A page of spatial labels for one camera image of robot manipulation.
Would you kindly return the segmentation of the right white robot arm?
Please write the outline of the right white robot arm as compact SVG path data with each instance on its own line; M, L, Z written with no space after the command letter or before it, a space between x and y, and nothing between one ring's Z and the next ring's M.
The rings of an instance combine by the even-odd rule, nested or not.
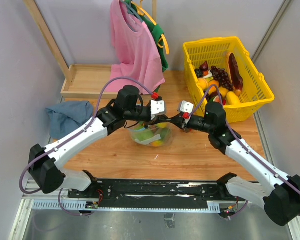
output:
M229 126L226 111L220 103L208 103L204 116L180 112L170 118L169 123L180 129L207 133L215 149L235 160L257 180L257 183L252 183L234 173L226 174L219 179L216 188L220 199L242 198L262 208L274 223L282 227L300 216L300 176L288 175L254 151Z

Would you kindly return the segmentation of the green cabbage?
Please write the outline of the green cabbage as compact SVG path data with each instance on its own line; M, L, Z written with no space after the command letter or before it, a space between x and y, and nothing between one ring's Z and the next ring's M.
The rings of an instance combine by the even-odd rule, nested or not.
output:
M142 131L136 131L134 133L135 139L137 139L139 142L147 141L151 139L153 136L154 134L150 129L144 129Z

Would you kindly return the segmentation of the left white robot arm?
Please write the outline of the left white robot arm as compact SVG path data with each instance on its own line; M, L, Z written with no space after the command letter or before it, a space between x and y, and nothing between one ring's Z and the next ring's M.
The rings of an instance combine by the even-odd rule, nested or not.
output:
M68 188L80 191L86 198L93 197L97 193L95 178L86 170L65 169L65 164L94 142L123 128L127 121L151 122L166 113L166 104L157 93L151 96L147 105L137 103L142 100L138 88L126 85L115 99L77 130L46 147L33 146L28 172L39 190L50 194Z

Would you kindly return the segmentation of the green yellow mango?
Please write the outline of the green yellow mango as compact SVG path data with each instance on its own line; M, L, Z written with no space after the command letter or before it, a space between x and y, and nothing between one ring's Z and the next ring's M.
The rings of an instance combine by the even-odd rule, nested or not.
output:
M152 142L150 145L152 147L161 147L164 145L164 142L162 140L156 140L156 141Z

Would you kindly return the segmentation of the yellow banana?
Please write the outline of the yellow banana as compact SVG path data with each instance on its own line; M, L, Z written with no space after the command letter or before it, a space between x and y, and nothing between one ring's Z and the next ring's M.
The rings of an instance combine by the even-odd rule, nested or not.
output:
M162 123L158 123L156 126L160 129L165 129L165 128L168 127L168 123L167 122L162 122Z

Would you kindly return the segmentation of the clear zip top bag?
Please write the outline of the clear zip top bag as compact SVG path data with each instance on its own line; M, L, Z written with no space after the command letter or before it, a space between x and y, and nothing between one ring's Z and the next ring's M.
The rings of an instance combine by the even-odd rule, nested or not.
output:
M167 123L146 126L143 122L128 129L137 144L148 147L163 147L173 140L172 129Z

